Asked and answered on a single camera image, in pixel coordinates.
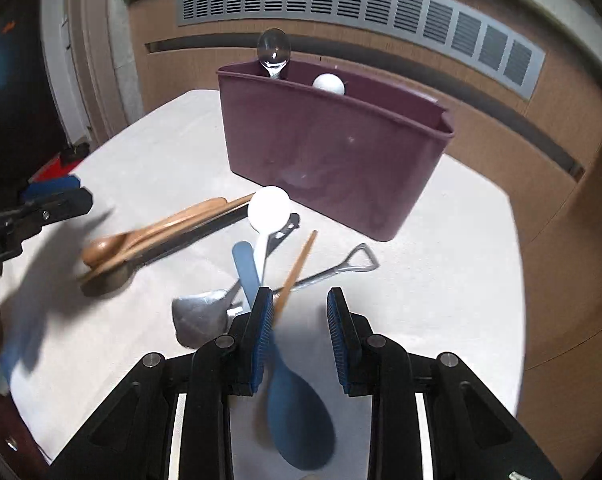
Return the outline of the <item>wooden chopstick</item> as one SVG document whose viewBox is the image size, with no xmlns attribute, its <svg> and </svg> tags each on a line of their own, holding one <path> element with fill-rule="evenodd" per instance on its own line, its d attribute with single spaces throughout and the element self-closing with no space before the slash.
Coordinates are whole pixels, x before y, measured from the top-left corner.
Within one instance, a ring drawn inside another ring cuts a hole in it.
<svg viewBox="0 0 602 480">
<path fill-rule="evenodd" d="M 295 264 L 290 270 L 284 286 L 274 300 L 273 307 L 273 325 L 279 321 L 281 314 L 286 307 L 291 294 L 291 288 L 301 274 L 303 266 L 307 262 L 312 247 L 317 237 L 317 231 L 314 230 L 305 242 Z M 287 411 L 292 401 L 292 394 L 287 390 L 295 383 L 292 378 L 292 372 L 287 365 L 280 359 L 276 342 L 272 342 L 272 374 L 269 382 L 269 391 L 267 392 L 266 417 L 267 426 L 272 440 L 275 441 L 286 428 Z"/>
</svg>

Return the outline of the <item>metal smiley handle spoon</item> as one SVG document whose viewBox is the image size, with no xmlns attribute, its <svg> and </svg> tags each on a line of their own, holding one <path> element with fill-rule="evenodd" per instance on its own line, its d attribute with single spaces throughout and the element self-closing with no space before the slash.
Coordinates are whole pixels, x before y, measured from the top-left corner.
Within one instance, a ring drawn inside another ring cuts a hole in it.
<svg viewBox="0 0 602 480">
<path fill-rule="evenodd" d="M 230 289 L 216 289 L 172 300 L 175 336 L 182 346 L 198 349 L 223 335 L 228 326 L 228 311 L 240 290 L 237 281 Z"/>
</svg>

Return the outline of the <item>metal shovel handle spoon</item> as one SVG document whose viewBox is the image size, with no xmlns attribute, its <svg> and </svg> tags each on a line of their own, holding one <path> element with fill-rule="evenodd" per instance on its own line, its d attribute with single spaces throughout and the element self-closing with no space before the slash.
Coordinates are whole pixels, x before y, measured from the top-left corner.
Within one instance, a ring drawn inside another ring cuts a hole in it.
<svg viewBox="0 0 602 480">
<path fill-rule="evenodd" d="M 255 296 L 257 296 L 261 282 L 258 277 L 257 267 L 255 266 L 253 248 L 250 243 L 242 240 L 236 243 L 231 250 L 235 268 L 239 277 L 240 288 L 243 289 L 243 294 L 246 296 L 245 305 L 231 304 L 226 308 L 226 312 L 230 315 L 236 315 L 240 312 L 247 312 L 253 305 Z M 356 266 L 352 263 L 352 259 L 357 255 L 364 255 L 368 262 L 363 266 Z M 374 253 L 365 243 L 354 247 L 343 261 L 327 270 L 316 273 L 314 275 L 296 281 L 291 290 L 295 292 L 298 289 L 306 288 L 315 285 L 321 281 L 328 280 L 334 276 L 348 272 L 366 273 L 378 269 L 380 263 Z"/>
</svg>

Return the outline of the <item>blue plastic rice paddle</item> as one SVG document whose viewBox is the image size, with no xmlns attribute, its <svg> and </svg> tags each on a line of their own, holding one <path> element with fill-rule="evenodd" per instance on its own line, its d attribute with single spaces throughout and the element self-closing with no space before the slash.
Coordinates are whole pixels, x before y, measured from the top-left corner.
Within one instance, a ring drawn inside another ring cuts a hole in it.
<svg viewBox="0 0 602 480">
<path fill-rule="evenodd" d="M 295 282 L 309 255 L 316 231 L 305 242 L 286 286 Z M 247 304 L 252 307 L 261 286 L 252 246 L 242 240 L 231 250 Z M 281 457 L 301 470 L 324 467 L 335 452 L 336 436 L 326 405 L 302 377 L 287 367 L 275 342 L 269 347 L 272 363 L 266 396 L 269 435 Z"/>
</svg>

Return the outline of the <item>white round ladle spoon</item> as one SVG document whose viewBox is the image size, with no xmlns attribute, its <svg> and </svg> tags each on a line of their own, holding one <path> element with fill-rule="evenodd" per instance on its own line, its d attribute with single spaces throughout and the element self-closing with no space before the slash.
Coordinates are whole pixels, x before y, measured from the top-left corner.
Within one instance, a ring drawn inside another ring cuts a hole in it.
<svg viewBox="0 0 602 480">
<path fill-rule="evenodd" d="M 338 96 L 343 96 L 345 93 L 345 85 L 343 80 L 331 73 L 323 73 L 318 75 L 312 82 L 312 87 L 317 90 L 327 91 Z"/>
</svg>

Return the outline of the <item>clear dark plastic spoon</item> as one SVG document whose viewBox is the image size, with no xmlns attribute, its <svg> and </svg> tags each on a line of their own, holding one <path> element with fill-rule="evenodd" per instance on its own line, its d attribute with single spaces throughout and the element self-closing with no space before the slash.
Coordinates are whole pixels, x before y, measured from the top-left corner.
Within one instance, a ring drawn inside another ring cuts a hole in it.
<svg viewBox="0 0 602 480">
<path fill-rule="evenodd" d="M 270 28 L 259 37 L 257 51 L 261 66 L 271 78 L 278 79 L 291 57 L 288 36 L 279 28 Z"/>
</svg>

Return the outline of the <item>maroon plastic utensil caddy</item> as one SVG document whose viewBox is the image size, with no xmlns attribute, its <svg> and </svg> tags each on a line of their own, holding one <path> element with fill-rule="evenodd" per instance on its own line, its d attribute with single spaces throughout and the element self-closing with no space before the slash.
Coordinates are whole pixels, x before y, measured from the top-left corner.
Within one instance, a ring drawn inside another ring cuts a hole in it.
<svg viewBox="0 0 602 480">
<path fill-rule="evenodd" d="M 314 87 L 333 72 L 337 94 Z M 399 84 L 310 62 L 217 71 L 229 168 L 379 242 L 397 235 L 454 139 L 450 112 Z"/>
</svg>

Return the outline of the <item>grey ventilation grille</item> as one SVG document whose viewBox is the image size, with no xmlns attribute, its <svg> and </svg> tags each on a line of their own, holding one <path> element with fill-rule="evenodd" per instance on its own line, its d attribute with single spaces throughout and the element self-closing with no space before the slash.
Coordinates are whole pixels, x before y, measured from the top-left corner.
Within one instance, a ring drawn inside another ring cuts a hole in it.
<svg viewBox="0 0 602 480">
<path fill-rule="evenodd" d="M 229 20 L 297 20 L 348 26 L 418 44 L 530 99 L 546 53 L 457 0 L 176 0 L 181 26 Z"/>
</svg>

